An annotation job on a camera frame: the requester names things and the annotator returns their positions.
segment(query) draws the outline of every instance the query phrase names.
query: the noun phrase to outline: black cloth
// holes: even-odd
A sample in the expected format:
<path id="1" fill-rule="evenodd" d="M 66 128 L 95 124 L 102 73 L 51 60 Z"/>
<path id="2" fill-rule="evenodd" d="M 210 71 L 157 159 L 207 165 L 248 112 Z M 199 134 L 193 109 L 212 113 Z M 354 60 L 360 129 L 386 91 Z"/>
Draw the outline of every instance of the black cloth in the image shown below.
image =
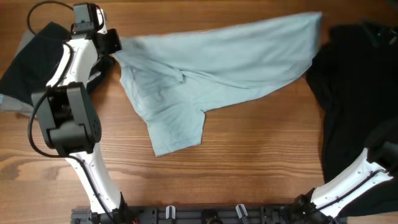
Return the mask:
<path id="1" fill-rule="evenodd" d="M 373 129 L 398 116 L 398 44 L 375 48 L 361 26 L 334 27 L 329 43 L 313 59 L 307 81 L 326 111 L 322 168 L 329 182 L 360 155 Z M 398 180 L 393 179 L 367 191 L 341 214 L 397 210 Z"/>
<path id="2" fill-rule="evenodd" d="M 38 35 L 57 40 L 67 40 L 70 33 L 56 23 L 49 23 Z M 31 94 L 45 88 L 47 82 L 57 70 L 58 62 L 63 55 L 61 43 L 34 37 L 15 57 L 3 77 L 0 79 L 0 94 L 13 97 L 32 105 Z M 114 65 L 114 59 L 105 55 L 91 69 L 86 90 L 88 93 L 104 80 Z"/>

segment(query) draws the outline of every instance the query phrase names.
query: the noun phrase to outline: metal base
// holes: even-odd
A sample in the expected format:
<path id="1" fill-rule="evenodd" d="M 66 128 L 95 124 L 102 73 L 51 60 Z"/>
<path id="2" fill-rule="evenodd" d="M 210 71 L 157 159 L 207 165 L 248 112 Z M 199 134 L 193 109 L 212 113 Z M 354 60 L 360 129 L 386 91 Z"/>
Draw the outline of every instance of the metal base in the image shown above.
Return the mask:
<path id="1" fill-rule="evenodd" d="M 130 210 L 137 216 L 137 224 L 170 224 L 166 219 L 165 208 L 134 207 Z M 247 207 L 249 224 L 290 224 L 288 205 L 265 205 L 263 207 Z M 222 224 L 239 224 L 238 214 L 234 207 L 215 208 L 176 208 L 173 224 L 209 224 L 203 214 L 216 214 Z M 92 224 L 89 219 L 90 210 L 72 210 L 71 224 Z M 340 218 L 338 223 L 347 224 L 346 218 Z"/>

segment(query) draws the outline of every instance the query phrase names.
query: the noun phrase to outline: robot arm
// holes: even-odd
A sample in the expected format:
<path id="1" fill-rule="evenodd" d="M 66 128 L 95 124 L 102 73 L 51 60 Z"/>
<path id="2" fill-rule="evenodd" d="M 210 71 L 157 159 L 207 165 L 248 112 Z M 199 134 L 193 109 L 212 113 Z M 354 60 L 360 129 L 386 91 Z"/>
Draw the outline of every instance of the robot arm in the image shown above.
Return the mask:
<path id="1" fill-rule="evenodd" d="M 312 193 L 311 202 L 317 205 L 317 209 L 324 215 L 334 218 L 363 193 L 391 179 L 389 172 L 377 162 L 368 162 L 368 149 L 365 148 L 355 162 L 342 173 L 329 183 L 316 188 Z"/>
<path id="2" fill-rule="evenodd" d="M 86 190 L 92 222 L 131 223 L 130 217 L 121 215 L 128 212 L 124 209 L 127 205 L 101 156 L 101 123 L 85 90 L 91 69 L 103 56 L 121 49 L 119 37 L 114 29 L 106 29 L 104 11 L 95 4 L 76 4 L 73 11 L 76 23 L 72 39 L 67 42 L 73 49 L 72 62 L 58 87 L 47 93 L 37 110 L 40 128 L 48 147 L 55 148 L 60 156 L 73 156 L 83 162 L 66 158 Z M 62 77 L 71 54 L 69 46 L 63 45 L 63 56 L 47 86 L 54 86 Z M 34 104 L 44 92 L 32 94 Z"/>

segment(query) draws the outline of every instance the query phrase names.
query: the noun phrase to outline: wood grain surface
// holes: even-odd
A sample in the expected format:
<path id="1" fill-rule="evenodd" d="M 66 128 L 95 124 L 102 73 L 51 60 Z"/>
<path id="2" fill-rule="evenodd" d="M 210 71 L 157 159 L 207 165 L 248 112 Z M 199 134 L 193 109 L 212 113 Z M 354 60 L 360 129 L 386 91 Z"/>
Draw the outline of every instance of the wood grain surface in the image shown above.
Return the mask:
<path id="1" fill-rule="evenodd" d="M 37 0 L 0 0 L 0 74 L 11 63 L 25 17 Z M 79 0 L 67 0 L 73 4 Z M 206 30 L 298 12 L 323 12 L 330 26 L 366 17 L 389 25 L 398 12 L 380 0 L 128 1 L 98 0 L 108 27 L 120 36 Z M 73 14 L 56 5 L 32 15 L 69 27 Z M 130 205 L 259 205 L 289 203 L 323 184 L 323 112 L 303 78 L 259 100 L 206 113 L 202 144 L 155 157 L 146 124 L 133 110 L 115 66 L 91 95 L 101 119 L 101 150 L 111 177 Z M 69 223 L 70 210 L 89 201 L 64 160 L 36 154 L 27 117 L 0 114 L 0 223 Z M 45 149 L 37 122 L 34 139 Z M 398 213 L 350 218 L 351 223 L 397 223 Z"/>

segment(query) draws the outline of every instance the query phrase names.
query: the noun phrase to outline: gray cloth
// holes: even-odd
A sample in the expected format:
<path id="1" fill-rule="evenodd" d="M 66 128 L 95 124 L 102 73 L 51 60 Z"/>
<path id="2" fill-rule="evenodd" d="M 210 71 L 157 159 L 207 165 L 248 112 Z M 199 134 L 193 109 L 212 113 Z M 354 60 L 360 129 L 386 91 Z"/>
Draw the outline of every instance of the gray cloth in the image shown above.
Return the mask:
<path id="1" fill-rule="evenodd" d="M 122 39 L 121 83 L 156 156 L 201 143 L 205 112 L 296 80 L 318 50 L 317 12 L 206 32 Z"/>
<path id="2" fill-rule="evenodd" d="M 33 39 L 34 36 L 35 35 L 29 30 L 24 32 L 14 57 L 17 56 L 17 54 Z M 0 111 L 15 111 L 30 116 L 32 110 L 33 106 L 13 97 L 0 94 Z"/>

